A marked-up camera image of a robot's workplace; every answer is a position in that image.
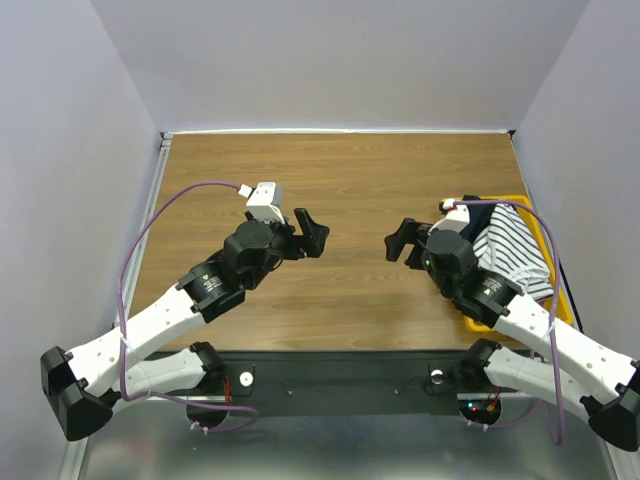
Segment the black white striped tank top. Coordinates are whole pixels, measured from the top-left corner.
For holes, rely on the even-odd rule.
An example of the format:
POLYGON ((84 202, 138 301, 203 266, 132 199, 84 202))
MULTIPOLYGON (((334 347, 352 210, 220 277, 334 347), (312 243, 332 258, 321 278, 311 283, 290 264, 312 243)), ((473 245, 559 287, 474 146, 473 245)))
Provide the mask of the black white striped tank top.
POLYGON ((542 252, 512 206, 496 205, 489 227, 473 248, 481 268, 516 283, 536 301, 553 295, 550 270, 542 252))

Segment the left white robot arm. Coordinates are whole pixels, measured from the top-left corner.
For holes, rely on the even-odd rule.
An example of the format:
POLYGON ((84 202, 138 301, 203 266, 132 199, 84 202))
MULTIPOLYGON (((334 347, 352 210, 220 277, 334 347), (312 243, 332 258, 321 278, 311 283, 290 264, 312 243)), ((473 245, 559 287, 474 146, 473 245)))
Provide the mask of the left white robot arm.
POLYGON ((197 342, 169 357, 152 354, 244 302, 247 292, 283 261, 318 258, 330 230, 308 211, 298 222, 259 217, 253 210, 221 248, 193 266, 148 307, 102 336, 65 350, 53 346, 40 357, 41 388, 68 441, 103 428, 118 406, 180 390, 215 392, 224 364, 212 345, 197 342))

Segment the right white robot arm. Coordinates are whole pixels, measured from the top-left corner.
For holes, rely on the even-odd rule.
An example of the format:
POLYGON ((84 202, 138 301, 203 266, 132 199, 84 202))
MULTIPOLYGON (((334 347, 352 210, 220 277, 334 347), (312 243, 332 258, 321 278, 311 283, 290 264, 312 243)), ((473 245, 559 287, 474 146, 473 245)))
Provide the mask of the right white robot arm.
POLYGON ((391 262, 410 245, 406 265, 425 271, 458 311, 540 356, 534 360, 480 340, 460 366, 466 387, 518 390, 572 413, 609 444, 638 451, 638 361, 552 318, 517 284, 481 268, 471 243, 453 230, 406 218, 384 244, 391 262))

